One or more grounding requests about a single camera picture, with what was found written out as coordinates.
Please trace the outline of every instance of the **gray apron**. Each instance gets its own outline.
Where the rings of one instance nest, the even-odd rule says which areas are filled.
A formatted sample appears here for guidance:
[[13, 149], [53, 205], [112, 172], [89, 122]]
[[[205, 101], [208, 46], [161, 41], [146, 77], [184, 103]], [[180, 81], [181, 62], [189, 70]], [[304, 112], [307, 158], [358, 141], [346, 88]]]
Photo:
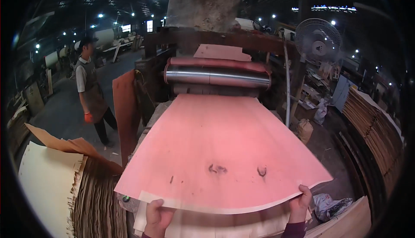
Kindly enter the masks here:
[[104, 100], [104, 95], [97, 81], [97, 75], [95, 73], [95, 64], [93, 61], [90, 63], [82, 63], [80, 60], [76, 62], [74, 70], [76, 71], [78, 66], [82, 66], [86, 72], [85, 92], [83, 97], [88, 107], [89, 112], [92, 115], [93, 123], [99, 122], [104, 113], [108, 109], [108, 105]]

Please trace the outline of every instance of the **human hand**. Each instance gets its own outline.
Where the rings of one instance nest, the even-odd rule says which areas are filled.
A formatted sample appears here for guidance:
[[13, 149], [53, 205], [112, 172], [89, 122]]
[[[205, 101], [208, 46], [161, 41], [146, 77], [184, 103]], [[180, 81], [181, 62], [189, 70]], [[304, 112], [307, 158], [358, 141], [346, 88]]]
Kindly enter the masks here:
[[162, 207], [163, 203], [163, 199], [157, 199], [147, 205], [147, 225], [144, 228], [144, 233], [151, 238], [164, 238], [166, 229], [176, 211], [173, 208]]
[[307, 209], [313, 197], [307, 186], [299, 185], [298, 189], [302, 192], [302, 194], [288, 202], [291, 210], [290, 219], [288, 220], [288, 223], [290, 224], [305, 221]]
[[87, 123], [93, 122], [93, 118], [90, 112], [84, 113], [84, 119], [85, 119], [85, 122]]

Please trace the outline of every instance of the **electric fan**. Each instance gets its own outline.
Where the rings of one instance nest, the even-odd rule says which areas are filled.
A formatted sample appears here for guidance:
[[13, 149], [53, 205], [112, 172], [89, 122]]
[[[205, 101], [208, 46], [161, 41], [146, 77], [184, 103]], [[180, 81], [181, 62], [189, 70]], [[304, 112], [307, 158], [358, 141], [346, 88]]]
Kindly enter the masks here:
[[301, 57], [308, 62], [335, 62], [341, 57], [342, 38], [329, 22], [311, 18], [301, 22], [295, 29], [295, 46]]

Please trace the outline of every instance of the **orange glove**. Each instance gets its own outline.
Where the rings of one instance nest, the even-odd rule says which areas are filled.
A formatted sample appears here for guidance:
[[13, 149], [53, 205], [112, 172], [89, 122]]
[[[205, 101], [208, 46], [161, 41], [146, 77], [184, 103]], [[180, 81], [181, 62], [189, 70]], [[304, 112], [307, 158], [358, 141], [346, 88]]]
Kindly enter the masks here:
[[92, 119], [92, 115], [90, 112], [84, 113], [84, 117], [85, 117], [85, 122], [87, 123], [92, 123], [93, 119]]

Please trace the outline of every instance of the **black pants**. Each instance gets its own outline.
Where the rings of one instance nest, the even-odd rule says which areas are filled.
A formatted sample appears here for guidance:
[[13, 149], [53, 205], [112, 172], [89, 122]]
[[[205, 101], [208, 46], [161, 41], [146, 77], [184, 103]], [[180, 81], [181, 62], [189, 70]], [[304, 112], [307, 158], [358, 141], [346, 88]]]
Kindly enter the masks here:
[[105, 123], [104, 119], [107, 122], [109, 126], [111, 126], [112, 129], [117, 129], [117, 121], [115, 120], [114, 115], [112, 114], [110, 108], [106, 110], [104, 116], [101, 118], [101, 121], [94, 123], [95, 129], [97, 130], [98, 136], [100, 137], [100, 140], [103, 145], [108, 144], [110, 140], [108, 140], [107, 137], [107, 131], [105, 130]]

